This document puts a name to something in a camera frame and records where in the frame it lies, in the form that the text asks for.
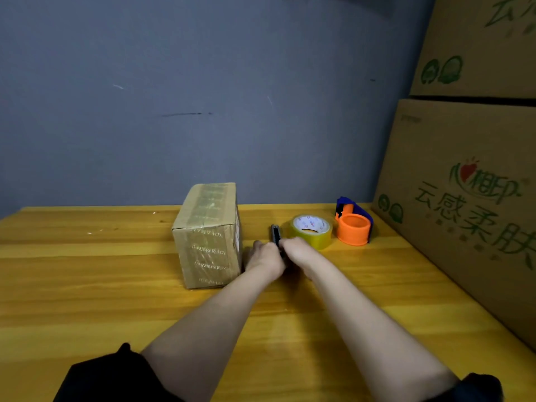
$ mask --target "roll of tape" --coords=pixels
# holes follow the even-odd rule
[[[321,217],[302,214],[291,222],[291,236],[302,237],[311,247],[317,250],[331,244],[331,224]]]

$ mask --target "gray wall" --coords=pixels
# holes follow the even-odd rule
[[[432,2],[0,0],[0,213],[371,200]]]

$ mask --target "person's left arm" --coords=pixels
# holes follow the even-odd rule
[[[256,241],[244,274],[149,344],[142,356],[164,388],[187,402],[210,400],[253,304],[284,270],[277,246]]]

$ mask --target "red heart logo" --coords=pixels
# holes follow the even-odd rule
[[[463,165],[460,168],[460,178],[465,183],[469,176],[471,176],[477,170],[477,164],[471,163],[470,165]]]

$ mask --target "cardboard box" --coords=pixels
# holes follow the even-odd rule
[[[536,349],[536,108],[400,100],[372,209]]]
[[[242,272],[234,183],[193,186],[172,232],[186,288],[223,286]]]
[[[436,0],[410,94],[536,98],[536,0]]]

